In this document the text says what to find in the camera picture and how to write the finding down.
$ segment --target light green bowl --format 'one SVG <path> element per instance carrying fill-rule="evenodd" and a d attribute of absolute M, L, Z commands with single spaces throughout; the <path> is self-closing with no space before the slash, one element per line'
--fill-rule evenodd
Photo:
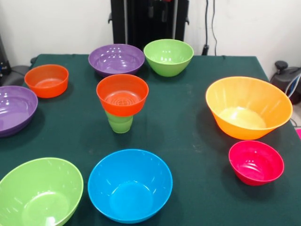
<path fill-rule="evenodd" d="M 172 77 L 181 73 L 193 57 L 193 49 L 183 41 L 160 39 L 144 47 L 151 68 L 159 75 Z"/>
<path fill-rule="evenodd" d="M 0 181 L 0 226 L 62 226 L 83 193 L 83 178 L 70 162 L 26 162 Z"/>

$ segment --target plastic bowl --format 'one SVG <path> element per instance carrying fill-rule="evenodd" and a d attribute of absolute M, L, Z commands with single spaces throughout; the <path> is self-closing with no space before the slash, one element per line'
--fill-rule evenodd
<path fill-rule="evenodd" d="M 159 75 L 172 77 L 181 73 L 193 57 L 193 48 L 175 39 L 152 41 L 144 48 L 146 60 Z"/>
<path fill-rule="evenodd" d="M 11 136 L 27 126 L 37 106 L 38 98 L 30 89 L 0 87 L 0 137 Z"/>
<path fill-rule="evenodd" d="M 95 49 L 89 63 L 103 77 L 112 74 L 135 74 L 143 65 L 143 52 L 135 46 L 112 44 Z"/>
<path fill-rule="evenodd" d="M 128 117 L 143 108 L 149 87 L 135 75 L 114 74 L 102 79 L 96 92 L 105 111 L 115 116 Z"/>
<path fill-rule="evenodd" d="M 25 75 L 25 83 L 40 98 L 53 98 L 68 87 L 69 72 L 60 65 L 42 65 Z"/>
<path fill-rule="evenodd" d="M 158 156 L 138 149 L 112 153 L 92 170 L 88 193 L 111 220 L 134 224 L 155 215 L 173 188 L 171 172 Z"/>
<path fill-rule="evenodd" d="M 66 160 L 26 162 L 0 181 L 0 225 L 62 226 L 76 210 L 83 185 L 80 171 Z"/>
<path fill-rule="evenodd" d="M 261 138 L 292 116 L 289 98 L 272 84 L 249 77 L 228 77 L 209 86 L 206 102 L 222 131 L 241 140 Z"/>
<path fill-rule="evenodd" d="M 247 185 L 259 186 L 278 179 L 284 171 L 280 154 L 259 141 L 241 141 L 232 146 L 229 160 L 237 177 Z"/>

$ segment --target purple bowl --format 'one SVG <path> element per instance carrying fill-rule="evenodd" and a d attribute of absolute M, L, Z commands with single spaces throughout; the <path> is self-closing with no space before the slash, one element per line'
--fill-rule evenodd
<path fill-rule="evenodd" d="M 22 130 L 32 119 L 38 98 L 30 89 L 21 86 L 0 87 L 0 137 Z"/>
<path fill-rule="evenodd" d="M 135 46 L 112 44 L 97 48 L 89 55 L 89 63 L 98 74 L 135 74 L 143 65 L 144 53 Z"/>

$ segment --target black stand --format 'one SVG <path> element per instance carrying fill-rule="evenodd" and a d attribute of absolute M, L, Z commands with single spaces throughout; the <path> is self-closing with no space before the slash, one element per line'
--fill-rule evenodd
<path fill-rule="evenodd" d="M 0 86 L 22 86 L 28 66 L 10 67 L 0 36 Z"/>

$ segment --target table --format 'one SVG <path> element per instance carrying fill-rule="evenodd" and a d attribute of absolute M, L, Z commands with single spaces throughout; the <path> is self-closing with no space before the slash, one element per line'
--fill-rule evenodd
<path fill-rule="evenodd" d="M 288 122 L 260 139 L 282 155 L 285 171 L 274 183 L 251 187 L 236 178 L 228 161 L 238 140 L 217 126 L 205 101 L 215 80 L 244 75 L 267 80 L 255 57 L 195 56 L 173 78 L 156 75 L 145 63 L 138 76 L 150 92 L 131 130 L 115 134 L 96 95 L 100 77 L 87 55 L 40 55 L 35 66 L 59 64 L 69 72 L 67 91 L 39 99 L 32 122 L 15 136 L 0 139 L 0 178 L 25 161 L 58 157 L 75 164 L 84 193 L 67 226 L 118 226 L 100 214 L 87 194 L 92 168 L 106 155 L 141 148 L 170 167 L 174 187 L 165 207 L 141 226 L 301 225 L 300 141 Z"/>

